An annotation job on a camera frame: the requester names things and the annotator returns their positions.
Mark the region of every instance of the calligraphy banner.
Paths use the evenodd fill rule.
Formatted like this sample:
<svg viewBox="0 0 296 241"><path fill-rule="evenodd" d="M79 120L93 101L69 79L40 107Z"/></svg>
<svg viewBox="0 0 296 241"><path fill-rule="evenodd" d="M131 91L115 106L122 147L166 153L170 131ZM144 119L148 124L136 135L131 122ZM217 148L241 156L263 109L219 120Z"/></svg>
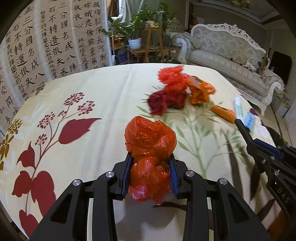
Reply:
<svg viewBox="0 0 296 241"><path fill-rule="evenodd" d="M34 0L0 45L0 136L46 82L111 65L106 0Z"/></svg>

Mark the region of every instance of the door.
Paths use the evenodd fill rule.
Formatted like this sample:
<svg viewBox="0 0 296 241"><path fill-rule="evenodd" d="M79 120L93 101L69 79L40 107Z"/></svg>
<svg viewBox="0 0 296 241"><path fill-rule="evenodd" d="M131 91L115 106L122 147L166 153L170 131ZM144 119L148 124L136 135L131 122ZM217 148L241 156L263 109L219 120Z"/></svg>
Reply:
<svg viewBox="0 0 296 241"><path fill-rule="evenodd" d="M290 110L288 111L284 119L288 127L292 146L296 147L296 100L294 100Z"/></svg>

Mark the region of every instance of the metal screw head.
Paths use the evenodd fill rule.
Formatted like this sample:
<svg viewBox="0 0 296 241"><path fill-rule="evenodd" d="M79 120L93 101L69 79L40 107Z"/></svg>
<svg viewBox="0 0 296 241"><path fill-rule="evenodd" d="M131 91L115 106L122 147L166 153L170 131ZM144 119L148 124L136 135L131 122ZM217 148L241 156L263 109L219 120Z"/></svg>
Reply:
<svg viewBox="0 0 296 241"><path fill-rule="evenodd" d="M106 172L106 177L113 177L114 176L114 172Z"/></svg>
<svg viewBox="0 0 296 241"><path fill-rule="evenodd" d="M187 171L186 172L186 176L193 177L194 176L194 172L193 171Z"/></svg>
<svg viewBox="0 0 296 241"><path fill-rule="evenodd" d="M219 182L223 185L226 185L228 183L228 181L225 178L220 178Z"/></svg>
<svg viewBox="0 0 296 241"><path fill-rule="evenodd" d="M73 184L74 186L79 186L80 183L81 183L81 181L80 181L79 179L76 179L76 180L74 180L74 181L72 182L72 184Z"/></svg>

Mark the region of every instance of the dark red cloth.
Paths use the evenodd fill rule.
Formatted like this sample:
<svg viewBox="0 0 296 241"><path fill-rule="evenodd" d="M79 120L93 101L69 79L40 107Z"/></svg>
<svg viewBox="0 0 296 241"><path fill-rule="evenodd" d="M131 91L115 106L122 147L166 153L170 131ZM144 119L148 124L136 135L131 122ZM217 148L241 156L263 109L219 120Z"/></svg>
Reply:
<svg viewBox="0 0 296 241"><path fill-rule="evenodd" d="M148 105L152 115L162 115L168 108L184 108L185 99L186 93L172 95L161 90L150 95Z"/></svg>

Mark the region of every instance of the ornate sofa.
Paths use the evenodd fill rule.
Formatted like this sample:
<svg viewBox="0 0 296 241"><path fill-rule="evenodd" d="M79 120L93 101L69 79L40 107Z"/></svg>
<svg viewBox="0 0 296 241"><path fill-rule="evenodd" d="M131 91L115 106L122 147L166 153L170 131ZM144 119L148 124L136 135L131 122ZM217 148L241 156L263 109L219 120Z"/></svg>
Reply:
<svg viewBox="0 0 296 241"><path fill-rule="evenodd" d="M273 94L283 93L283 80L270 71L268 66L262 76L242 66L249 62L258 69L258 62L263 61L266 51L236 25L197 24L189 36L171 33L171 42L181 47L178 60L182 64L217 70L244 98L258 106L262 115L270 105Z"/></svg>

